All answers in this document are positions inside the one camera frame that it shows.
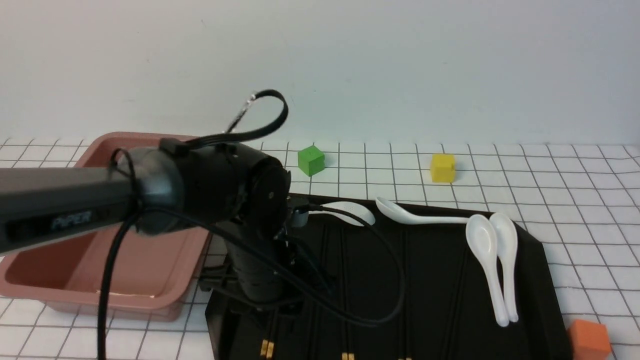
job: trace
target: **white spoon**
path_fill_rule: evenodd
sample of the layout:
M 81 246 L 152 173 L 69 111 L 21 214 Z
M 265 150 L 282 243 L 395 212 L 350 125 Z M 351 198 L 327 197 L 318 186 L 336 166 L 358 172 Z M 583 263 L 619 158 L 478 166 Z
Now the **white spoon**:
M 498 258 L 502 264 L 502 282 L 504 287 L 504 303 L 509 320 L 518 322 L 515 293 L 515 267 L 518 253 L 518 232 L 513 221 L 505 214 L 495 213 L 489 218 L 498 237 Z
M 464 217 L 421 217 L 382 197 L 376 198 L 376 205 L 383 215 L 404 225 L 466 224 L 469 220 Z
M 495 230 L 489 220 L 482 215 L 472 215 L 467 223 L 467 244 L 471 252 L 476 256 L 489 286 L 489 294 L 493 304 L 495 321 L 505 327 L 509 324 L 509 316 L 504 306 L 500 281 L 498 280 L 497 266 L 497 239 Z
M 357 216 L 357 217 L 361 218 L 362 220 L 366 221 L 370 225 L 373 225 L 373 224 L 376 223 L 376 217 L 373 216 L 373 213 L 371 211 L 369 211 L 369 209 L 367 209 L 364 206 L 362 206 L 360 204 L 357 204 L 355 202 L 336 201 L 336 202 L 329 202 L 327 204 L 322 204 L 322 206 L 325 207 L 325 208 L 332 208 L 332 209 L 347 211 L 348 213 L 354 214 L 355 216 Z M 353 220 L 350 217 L 347 217 L 347 216 L 342 215 L 342 214 L 332 213 L 332 212 L 329 212 L 329 211 L 309 211 L 309 215 L 311 215 L 311 214 L 333 215 L 333 216 L 339 218 L 340 220 L 346 222 L 347 224 L 351 224 L 351 225 L 355 225 L 355 226 L 364 226 L 361 223 L 357 222 L 356 220 Z

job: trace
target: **green cube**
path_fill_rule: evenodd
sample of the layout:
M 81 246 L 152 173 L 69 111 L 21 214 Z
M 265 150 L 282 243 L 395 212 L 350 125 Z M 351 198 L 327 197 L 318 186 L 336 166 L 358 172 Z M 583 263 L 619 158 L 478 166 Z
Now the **green cube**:
M 298 167 L 307 176 L 313 176 L 324 170 L 324 154 L 315 145 L 298 151 Z

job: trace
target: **white wall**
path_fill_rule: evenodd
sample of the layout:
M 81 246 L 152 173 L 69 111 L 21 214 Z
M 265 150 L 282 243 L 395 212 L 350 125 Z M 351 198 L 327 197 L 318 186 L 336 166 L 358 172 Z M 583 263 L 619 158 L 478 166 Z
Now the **white wall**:
M 0 134 L 204 135 L 276 88 L 278 138 L 640 143 L 638 19 L 638 0 L 1 0 Z

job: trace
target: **grid mat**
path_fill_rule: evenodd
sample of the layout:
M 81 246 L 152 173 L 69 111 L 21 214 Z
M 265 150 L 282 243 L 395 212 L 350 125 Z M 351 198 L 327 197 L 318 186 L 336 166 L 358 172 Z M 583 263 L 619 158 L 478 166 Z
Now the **grid mat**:
M 82 138 L 0 139 L 0 167 L 72 167 Z M 326 169 L 309 178 L 296 151 L 310 142 L 253 142 L 292 172 L 291 191 L 355 199 L 501 211 L 545 248 L 565 324 L 606 324 L 609 359 L 640 359 L 640 150 L 621 145 L 316 143 Z M 430 181 L 435 153 L 456 155 L 453 184 Z M 214 240 L 208 265 L 221 261 Z M 172 323 L 111 319 L 110 359 L 213 359 L 204 309 L 189 288 Z M 95 317 L 0 297 L 0 360 L 95 359 Z

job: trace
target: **yellow cube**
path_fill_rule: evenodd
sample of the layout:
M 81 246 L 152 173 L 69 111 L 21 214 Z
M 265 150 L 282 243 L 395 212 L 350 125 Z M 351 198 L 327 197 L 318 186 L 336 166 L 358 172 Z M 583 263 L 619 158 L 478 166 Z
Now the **yellow cube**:
M 452 154 L 434 154 L 431 159 L 431 180 L 434 183 L 453 183 L 456 179 L 456 160 Z

